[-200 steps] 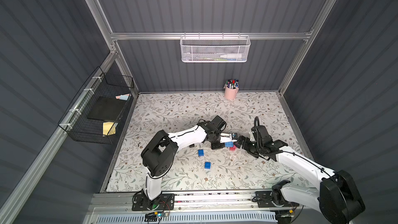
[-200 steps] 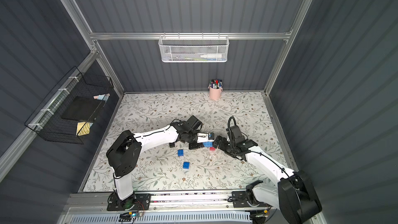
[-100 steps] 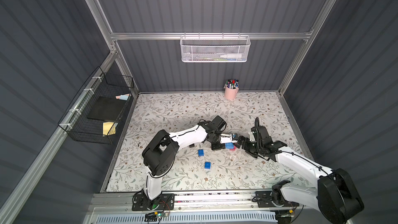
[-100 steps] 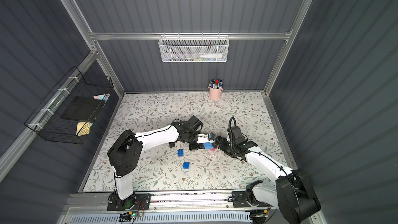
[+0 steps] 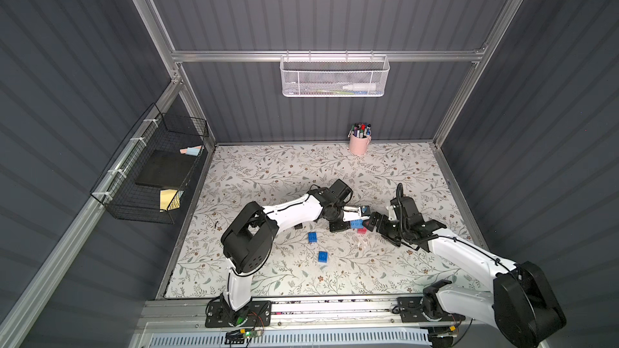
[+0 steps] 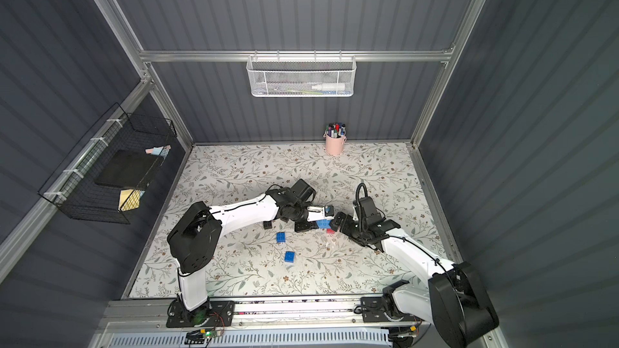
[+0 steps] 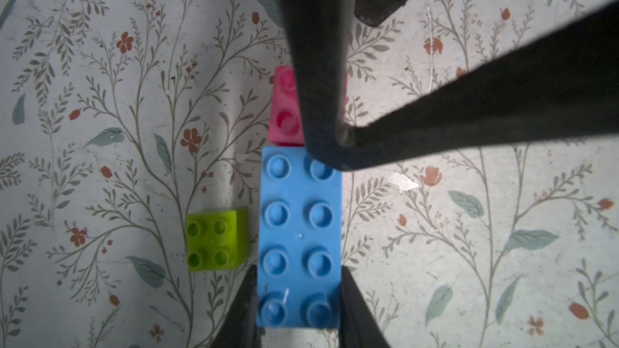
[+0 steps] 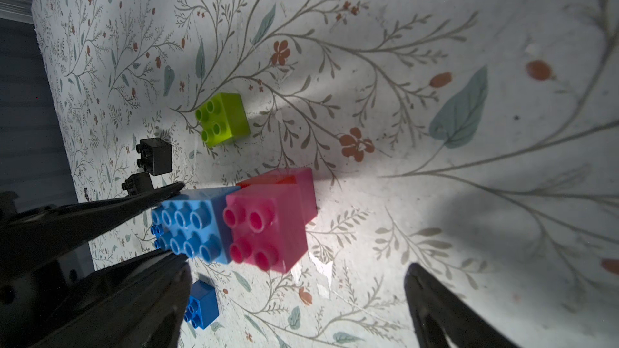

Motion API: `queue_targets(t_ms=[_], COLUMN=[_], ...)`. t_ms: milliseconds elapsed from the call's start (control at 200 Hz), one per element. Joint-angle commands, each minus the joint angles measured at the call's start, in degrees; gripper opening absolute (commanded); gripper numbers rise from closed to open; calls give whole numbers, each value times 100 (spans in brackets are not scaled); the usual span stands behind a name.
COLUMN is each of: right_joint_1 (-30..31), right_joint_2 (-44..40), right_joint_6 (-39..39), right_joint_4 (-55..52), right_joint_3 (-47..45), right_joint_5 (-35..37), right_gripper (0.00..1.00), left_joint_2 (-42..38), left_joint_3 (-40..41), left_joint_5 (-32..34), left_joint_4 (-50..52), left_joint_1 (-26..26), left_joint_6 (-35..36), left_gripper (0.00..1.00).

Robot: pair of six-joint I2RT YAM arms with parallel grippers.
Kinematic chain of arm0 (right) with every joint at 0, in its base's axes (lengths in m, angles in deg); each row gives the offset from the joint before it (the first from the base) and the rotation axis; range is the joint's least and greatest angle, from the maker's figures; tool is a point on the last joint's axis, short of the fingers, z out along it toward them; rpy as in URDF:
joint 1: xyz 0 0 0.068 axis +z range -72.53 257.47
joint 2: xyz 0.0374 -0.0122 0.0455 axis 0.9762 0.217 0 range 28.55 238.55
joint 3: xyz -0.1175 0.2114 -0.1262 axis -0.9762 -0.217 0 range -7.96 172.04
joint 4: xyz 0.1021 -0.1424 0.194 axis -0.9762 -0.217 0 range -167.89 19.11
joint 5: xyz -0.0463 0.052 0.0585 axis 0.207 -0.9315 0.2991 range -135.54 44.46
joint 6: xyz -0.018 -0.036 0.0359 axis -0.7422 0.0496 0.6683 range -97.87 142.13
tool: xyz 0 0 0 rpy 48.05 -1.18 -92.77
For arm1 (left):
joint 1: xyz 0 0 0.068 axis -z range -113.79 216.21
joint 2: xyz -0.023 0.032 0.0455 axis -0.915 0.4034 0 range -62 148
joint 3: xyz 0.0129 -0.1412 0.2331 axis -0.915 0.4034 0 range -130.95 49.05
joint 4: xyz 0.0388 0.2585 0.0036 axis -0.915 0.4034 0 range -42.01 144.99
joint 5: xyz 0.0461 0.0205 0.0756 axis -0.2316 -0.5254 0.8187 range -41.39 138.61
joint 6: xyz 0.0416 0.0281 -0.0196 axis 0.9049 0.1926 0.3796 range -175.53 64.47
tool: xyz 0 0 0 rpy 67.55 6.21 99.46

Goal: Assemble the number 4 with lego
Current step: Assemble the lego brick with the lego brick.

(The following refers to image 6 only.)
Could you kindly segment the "light blue long lego brick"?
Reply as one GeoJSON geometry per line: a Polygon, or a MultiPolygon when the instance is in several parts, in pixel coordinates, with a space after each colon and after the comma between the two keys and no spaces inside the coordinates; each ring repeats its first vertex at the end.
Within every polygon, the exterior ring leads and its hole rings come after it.
{"type": "Polygon", "coordinates": [[[324,230],[330,229],[330,220],[328,219],[318,220],[316,224],[319,229],[324,229],[324,230]]]}

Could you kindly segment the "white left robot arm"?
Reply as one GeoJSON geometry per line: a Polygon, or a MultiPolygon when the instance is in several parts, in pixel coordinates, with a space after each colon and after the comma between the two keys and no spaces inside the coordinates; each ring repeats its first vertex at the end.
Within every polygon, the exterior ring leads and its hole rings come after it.
{"type": "Polygon", "coordinates": [[[256,223],[293,221],[314,230],[320,220],[335,217],[333,206],[315,206],[290,192],[272,190],[227,206],[193,203],[169,232],[167,242],[177,266],[182,304],[194,311],[206,304],[206,266],[214,259],[220,238],[256,223]]]}

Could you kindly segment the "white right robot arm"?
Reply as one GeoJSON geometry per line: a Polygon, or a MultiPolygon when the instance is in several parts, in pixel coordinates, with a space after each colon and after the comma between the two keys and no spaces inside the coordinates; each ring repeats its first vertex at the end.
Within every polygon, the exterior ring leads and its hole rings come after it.
{"type": "Polygon", "coordinates": [[[500,325],[493,303],[472,264],[443,259],[392,220],[360,225],[351,215],[340,212],[330,227],[363,247],[397,259],[417,278],[425,280],[424,289],[403,280],[386,287],[382,296],[386,315],[414,316],[431,322],[450,347],[466,347],[500,325]]]}

